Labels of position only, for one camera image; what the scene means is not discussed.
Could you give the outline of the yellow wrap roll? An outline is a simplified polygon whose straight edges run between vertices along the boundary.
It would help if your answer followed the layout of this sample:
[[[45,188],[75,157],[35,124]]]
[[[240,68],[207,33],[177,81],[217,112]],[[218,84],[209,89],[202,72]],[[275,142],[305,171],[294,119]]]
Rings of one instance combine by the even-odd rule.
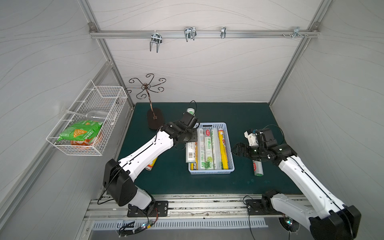
[[[145,167],[145,169],[146,169],[147,171],[151,171],[151,170],[153,169],[153,167],[154,167],[156,161],[157,161],[157,158],[154,159],[153,161],[151,161],[151,162]]]
[[[191,171],[195,171],[195,170],[198,170],[198,163],[197,162],[191,163]]]

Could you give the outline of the blue plastic basket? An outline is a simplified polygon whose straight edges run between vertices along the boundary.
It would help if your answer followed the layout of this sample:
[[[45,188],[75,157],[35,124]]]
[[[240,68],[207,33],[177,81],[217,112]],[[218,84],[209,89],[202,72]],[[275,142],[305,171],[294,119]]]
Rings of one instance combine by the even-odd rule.
[[[195,127],[197,129],[202,128],[203,131],[205,131],[206,129],[210,129],[210,131],[211,131],[212,128],[217,128],[218,130],[219,129],[224,130],[226,147],[227,147],[227,156],[228,156],[228,162],[229,162],[229,169],[228,170],[224,170],[224,169],[215,170],[215,169],[213,169],[213,170],[191,171],[191,163],[188,163],[189,164],[188,170],[189,170],[190,174],[192,174],[192,175],[218,175],[218,174],[230,174],[231,172],[233,172],[235,170],[235,165],[234,165],[233,156],[232,156],[232,152],[231,152],[231,145],[230,145],[230,140],[229,140],[229,136],[228,136],[226,123],[196,123]],[[196,161],[195,162],[198,163],[197,142],[194,142],[194,143],[196,144]]]

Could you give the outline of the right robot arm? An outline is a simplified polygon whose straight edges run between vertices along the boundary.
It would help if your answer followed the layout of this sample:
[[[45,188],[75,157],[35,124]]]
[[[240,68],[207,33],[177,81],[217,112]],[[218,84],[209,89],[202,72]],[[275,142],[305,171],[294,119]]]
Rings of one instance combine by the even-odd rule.
[[[315,240],[354,240],[358,235],[361,213],[347,206],[332,194],[305,166],[294,149],[278,144],[272,131],[248,130],[247,144],[238,143],[231,152],[252,160],[255,164],[272,162],[300,189],[311,206],[306,207],[277,191],[268,191],[257,201],[257,208],[266,215],[281,214],[281,225],[291,231],[301,225]]]

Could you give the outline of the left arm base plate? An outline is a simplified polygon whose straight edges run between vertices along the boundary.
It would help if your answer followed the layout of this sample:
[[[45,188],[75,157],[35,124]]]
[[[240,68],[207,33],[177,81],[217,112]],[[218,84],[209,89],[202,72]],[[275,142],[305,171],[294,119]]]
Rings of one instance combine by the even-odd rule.
[[[128,205],[128,218],[166,217],[168,215],[168,201],[154,201],[141,210],[137,206]]]

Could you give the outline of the yellow wrap roll chef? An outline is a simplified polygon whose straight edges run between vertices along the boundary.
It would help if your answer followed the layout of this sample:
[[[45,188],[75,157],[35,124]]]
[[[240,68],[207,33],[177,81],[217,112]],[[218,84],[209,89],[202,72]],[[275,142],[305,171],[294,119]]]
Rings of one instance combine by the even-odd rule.
[[[221,151],[221,160],[222,160],[223,169],[228,170],[229,162],[228,162],[228,156],[227,156],[227,147],[226,147],[224,130],[219,129],[218,135],[219,135],[219,141],[220,141],[220,151]]]

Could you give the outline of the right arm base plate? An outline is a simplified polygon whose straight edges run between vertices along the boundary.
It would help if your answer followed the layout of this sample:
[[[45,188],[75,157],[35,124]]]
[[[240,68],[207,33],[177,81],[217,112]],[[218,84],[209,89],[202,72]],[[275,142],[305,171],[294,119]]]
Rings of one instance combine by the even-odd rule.
[[[266,199],[254,200],[247,199],[244,200],[244,203],[247,207],[249,216],[261,216],[261,215],[281,215],[282,213],[276,211],[272,208],[270,203]]]

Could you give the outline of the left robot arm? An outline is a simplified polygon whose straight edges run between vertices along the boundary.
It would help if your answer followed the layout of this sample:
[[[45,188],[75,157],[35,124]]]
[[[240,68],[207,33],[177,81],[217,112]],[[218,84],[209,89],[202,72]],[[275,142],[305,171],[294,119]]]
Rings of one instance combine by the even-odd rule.
[[[118,161],[109,160],[103,179],[105,192],[120,207],[131,205],[150,215],[156,200],[135,185],[136,178],[153,160],[173,146],[195,142],[197,122],[195,109],[188,108],[180,120],[159,127],[155,136],[132,154]]]

